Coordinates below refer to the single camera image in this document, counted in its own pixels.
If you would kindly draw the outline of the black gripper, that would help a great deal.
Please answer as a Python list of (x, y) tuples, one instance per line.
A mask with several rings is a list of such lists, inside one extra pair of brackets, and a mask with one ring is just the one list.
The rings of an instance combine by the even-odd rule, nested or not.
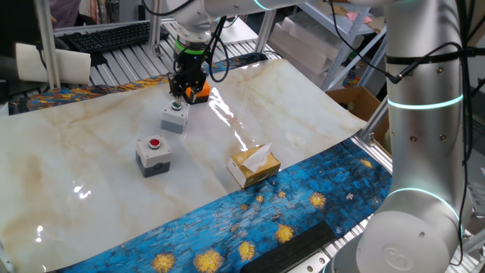
[(192, 54), (187, 51), (174, 54), (174, 73), (167, 75), (170, 85), (170, 93), (174, 97), (172, 108), (181, 108), (185, 102), (185, 96), (189, 98), (189, 104), (196, 100), (207, 79), (207, 74), (202, 68), (206, 60), (206, 54)]

